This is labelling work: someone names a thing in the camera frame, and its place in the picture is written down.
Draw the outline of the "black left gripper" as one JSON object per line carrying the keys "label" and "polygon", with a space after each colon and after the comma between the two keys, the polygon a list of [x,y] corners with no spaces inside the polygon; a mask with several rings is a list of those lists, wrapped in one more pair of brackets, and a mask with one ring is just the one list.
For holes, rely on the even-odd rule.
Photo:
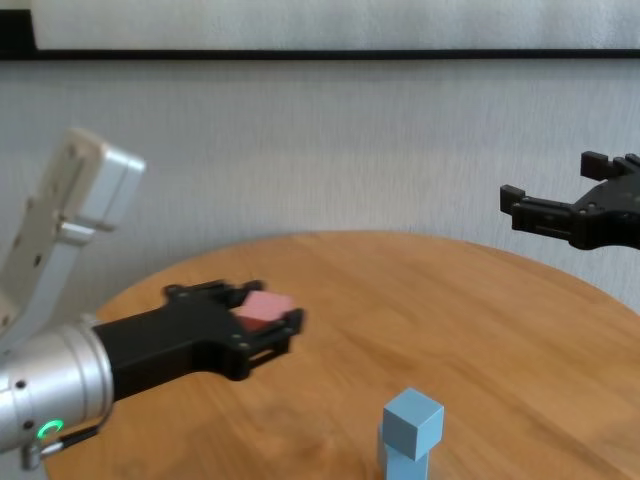
{"label": "black left gripper", "polygon": [[302,333],[303,309],[271,321],[240,316],[241,324],[231,312],[264,289],[260,280],[169,285],[161,307],[96,326],[111,366],[113,398],[123,400],[195,372],[241,381],[288,353],[293,337]]}

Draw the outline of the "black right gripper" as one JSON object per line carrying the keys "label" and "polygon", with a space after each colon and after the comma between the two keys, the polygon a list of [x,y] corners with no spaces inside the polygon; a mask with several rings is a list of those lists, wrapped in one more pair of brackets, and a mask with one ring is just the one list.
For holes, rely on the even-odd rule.
{"label": "black right gripper", "polygon": [[511,217],[513,230],[569,241],[577,249],[639,249],[639,156],[628,153],[610,159],[585,151],[581,154],[580,175],[603,182],[572,207],[503,185],[500,210]]}

